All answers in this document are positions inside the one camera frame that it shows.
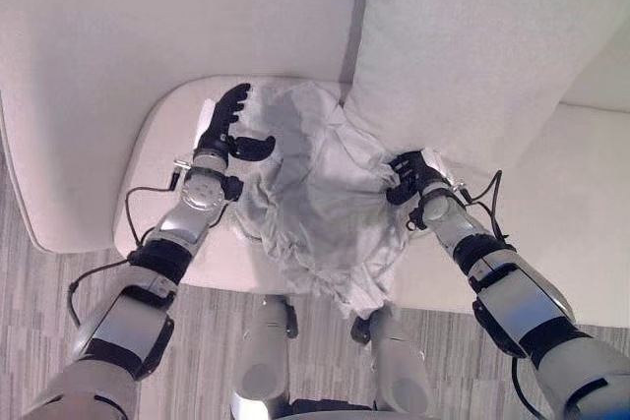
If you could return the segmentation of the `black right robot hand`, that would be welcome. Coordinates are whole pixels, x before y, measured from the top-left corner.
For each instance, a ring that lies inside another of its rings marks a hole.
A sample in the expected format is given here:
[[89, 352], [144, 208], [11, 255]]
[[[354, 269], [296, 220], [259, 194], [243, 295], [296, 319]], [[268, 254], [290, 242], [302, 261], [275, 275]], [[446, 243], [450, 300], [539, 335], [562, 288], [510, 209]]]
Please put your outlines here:
[[389, 166], [399, 177], [399, 184], [386, 191], [387, 201], [395, 206], [404, 204], [416, 194], [422, 195], [430, 184], [454, 184], [454, 177], [442, 157], [429, 148], [399, 154]]

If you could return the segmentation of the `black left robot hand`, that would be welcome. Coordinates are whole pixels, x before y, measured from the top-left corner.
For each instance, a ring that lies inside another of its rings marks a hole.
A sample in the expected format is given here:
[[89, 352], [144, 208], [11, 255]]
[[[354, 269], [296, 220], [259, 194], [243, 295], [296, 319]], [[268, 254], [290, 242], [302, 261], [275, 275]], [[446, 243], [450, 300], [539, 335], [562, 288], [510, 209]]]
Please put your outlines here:
[[193, 151], [193, 157], [214, 152], [228, 163], [228, 158], [257, 162], [268, 158], [275, 149], [276, 139], [269, 136], [265, 140], [249, 137], [234, 137], [230, 126], [239, 120], [237, 113], [245, 107], [245, 100], [251, 90], [249, 83], [241, 83], [228, 90], [216, 103], [210, 125], [201, 135]]

